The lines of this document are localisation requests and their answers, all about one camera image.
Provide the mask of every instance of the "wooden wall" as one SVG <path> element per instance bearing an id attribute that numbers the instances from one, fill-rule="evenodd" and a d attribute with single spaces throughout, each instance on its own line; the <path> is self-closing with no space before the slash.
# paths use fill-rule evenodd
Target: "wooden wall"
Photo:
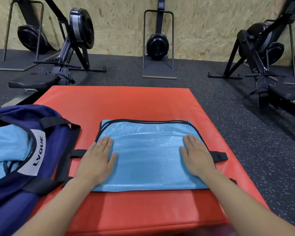
<path id="1" fill-rule="evenodd" d="M 0 48 L 6 31 L 10 0 L 0 0 Z M 155 9 L 157 0 L 54 0 L 68 16 L 73 7 L 89 11 L 95 29 L 95 45 L 90 53 L 142 56 L 143 12 Z M 166 10 L 175 15 L 175 58 L 227 61 L 240 29 L 276 18 L 285 0 L 166 0 Z M 55 15 L 47 5 L 43 30 L 57 49 L 63 39 Z M 147 14 L 146 38 L 155 29 L 155 13 Z M 9 48 L 24 49 L 16 35 L 24 23 L 15 6 Z M 166 14 L 163 31 L 171 43 L 171 16 Z M 276 63 L 290 64 L 288 30 L 281 36 L 283 57 Z"/>

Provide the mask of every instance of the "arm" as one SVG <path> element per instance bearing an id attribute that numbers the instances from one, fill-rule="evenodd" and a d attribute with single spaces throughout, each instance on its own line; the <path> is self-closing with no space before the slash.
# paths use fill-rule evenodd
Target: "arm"
<path id="1" fill-rule="evenodd" d="M 113 153 L 108 161 L 112 142 L 112 139 L 106 137 L 100 139 L 97 144 L 93 143 L 82 157 L 75 178 L 13 236 L 64 235 L 86 196 L 112 172 L 117 157 L 117 154 Z"/>
<path id="2" fill-rule="evenodd" d="M 207 184 L 238 235 L 295 236 L 295 226 L 266 209 L 216 170 L 208 149 L 197 137 L 185 136 L 184 142 L 188 152 L 184 147 L 180 151 L 187 168 Z"/>

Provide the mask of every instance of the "red vinyl surface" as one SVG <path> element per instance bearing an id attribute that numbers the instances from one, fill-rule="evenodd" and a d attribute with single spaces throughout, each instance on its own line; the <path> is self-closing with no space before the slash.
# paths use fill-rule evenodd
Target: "red vinyl surface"
<path id="1" fill-rule="evenodd" d="M 53 86 L 36 104 L 58 111 L 81 125 L 76 149 L 94 142 L 105 119 L 190 120 L 209 150 L 226 152 L 216 167 L 267 207 L 260 193 L 189 89 L 150 87 Z M 74 176 L 79 159 L 73 159 Z M 41 210 L 60 187 L 43 197 Z M 91 192 L 75 214 L 66 235 L 142 235 L 228 223 L 210 190 Z"/>

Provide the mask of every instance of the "black rubber floor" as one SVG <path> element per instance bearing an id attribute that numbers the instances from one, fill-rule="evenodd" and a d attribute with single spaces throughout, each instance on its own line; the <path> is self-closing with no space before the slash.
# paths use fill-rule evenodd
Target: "black rubber floor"
<path id="1" fill-rule="evenodd" d="M 142 78 L 140 57 L 90 55 L 90 62 L 107 66 L 107 73 L 72 72 L 78 85 L 189 88 L 271 210 L 295 225 L 295 118 L 258 109 L 256 97 L 249 97 L 253 79 L 209 79 L 208 71 L 224 71 L 220 62 L 176 60 L 176 80 Z M 245 66 L 239 71 L 250 74 Z M 22 72 L 0 71 L 0 105 L 22 92 L 8 88 L 18 75 Z"/>

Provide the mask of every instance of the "rowing machine seat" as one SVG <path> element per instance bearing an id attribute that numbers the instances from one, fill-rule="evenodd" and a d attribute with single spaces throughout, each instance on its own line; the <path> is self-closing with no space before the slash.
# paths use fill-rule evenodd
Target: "rowing machine seat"
<path id="1" fill-rule="evenodd" d="M 56 75 L 30 73 L 10 81 L 9 88 L 47 90 L 59 81 L 60 77 Z"/>

